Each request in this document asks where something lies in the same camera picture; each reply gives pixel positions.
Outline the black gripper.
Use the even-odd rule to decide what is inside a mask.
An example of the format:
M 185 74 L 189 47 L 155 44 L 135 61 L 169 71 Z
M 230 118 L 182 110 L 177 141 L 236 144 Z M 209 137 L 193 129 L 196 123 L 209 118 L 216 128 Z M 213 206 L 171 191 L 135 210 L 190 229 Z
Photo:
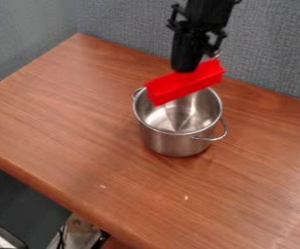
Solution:
M 236 5 L 242 0 L 179 0 L 173 4 L 169 29 L 174 32 L 171 68 L 196 70 L 204 53 L 220 52 L 225 28 Z

